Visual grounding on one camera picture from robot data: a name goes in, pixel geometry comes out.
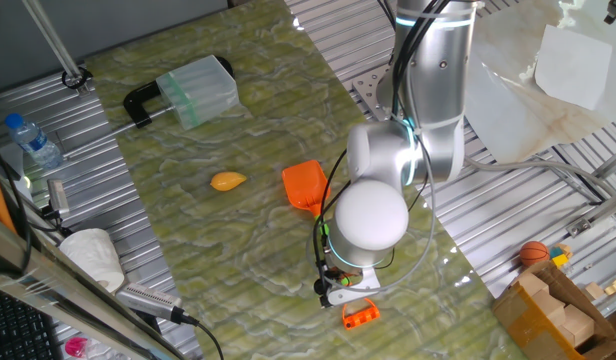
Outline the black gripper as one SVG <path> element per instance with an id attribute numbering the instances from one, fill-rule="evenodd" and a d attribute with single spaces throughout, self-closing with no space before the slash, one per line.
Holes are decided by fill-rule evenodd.
<path id="1" fill-rule="evenodd" d="M 336 281 L 344 287 L 350 287 L 354 284 L 353 280 L 358 277 L 358 274 L 347 273 L 338 268 L 331 268 L 324 272 L 326 278 Z"/>

